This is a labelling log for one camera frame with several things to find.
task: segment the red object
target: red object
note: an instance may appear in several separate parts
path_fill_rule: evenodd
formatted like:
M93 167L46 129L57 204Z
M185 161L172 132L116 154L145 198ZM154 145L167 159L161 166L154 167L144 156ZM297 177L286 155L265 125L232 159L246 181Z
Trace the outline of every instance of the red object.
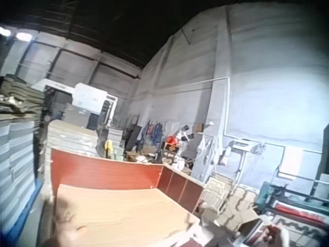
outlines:
M167 138L167 143L169 143L170 145L177 146L178 139L175 136L171 135Z

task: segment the finger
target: finger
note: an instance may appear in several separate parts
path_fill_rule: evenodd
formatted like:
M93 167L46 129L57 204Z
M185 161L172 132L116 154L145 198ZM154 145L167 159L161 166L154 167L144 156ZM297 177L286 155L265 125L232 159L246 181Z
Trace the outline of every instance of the finger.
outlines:
M69 219L69 222L74 222L76 219L76 215L75 214L72 214L70 219Z
M65 221L70 221L70 218L71 218L71 214L70 214L70 212L67 212L67 213L65 214L64 220L65 220Z
M77 228L77 234L78 237L81 237L82 235L84 235L87 232L87 227L86 226L81 226L79 228Z

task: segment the red laminate board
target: red laminate board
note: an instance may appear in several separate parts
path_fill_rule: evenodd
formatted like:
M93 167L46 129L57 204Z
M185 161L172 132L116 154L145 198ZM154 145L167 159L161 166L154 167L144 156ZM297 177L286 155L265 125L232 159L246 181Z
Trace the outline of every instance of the red laminate board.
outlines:
M186 182L186 178L174 172L171 177L171 181L166 195L171 199L173 199L175 202L178 202L178 199L180 198L180 194L184 188L185 182Z
M166 194L171 175L173 174L173 171L168 169L167 167L163 167L160 180L158 183L158 189L162 191L162 193Z
M51 182L54 195L59 184L91 189L155 188L161 165L118 162L52 149Z
M202 191L202 186L188 180L179 200L179 204L187 211L193 213Z

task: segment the plywood sheet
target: plywood sheet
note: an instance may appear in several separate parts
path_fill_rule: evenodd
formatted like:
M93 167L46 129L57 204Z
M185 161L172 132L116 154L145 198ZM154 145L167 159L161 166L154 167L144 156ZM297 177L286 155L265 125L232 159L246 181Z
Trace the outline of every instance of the plywood sheet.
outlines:
M99 190L60 185L57 213L76 214L87 233L77 246L156 246L199 219L158 189Z

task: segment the yellow object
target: yellow object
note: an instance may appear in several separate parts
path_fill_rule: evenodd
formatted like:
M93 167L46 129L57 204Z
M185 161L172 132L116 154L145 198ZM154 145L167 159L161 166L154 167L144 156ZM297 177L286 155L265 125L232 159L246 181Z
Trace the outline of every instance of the yellow object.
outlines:
M113 144L112 144L112 141L110 139L108 139L105 142L104 149L105 149L105 157L106 158L111 158L111 154L113 153Z
M112 141L110 139L108 139L106 142L105 142L105 147L104 147L105 150L109 150L111 153L113 152L113 144L112 144Z

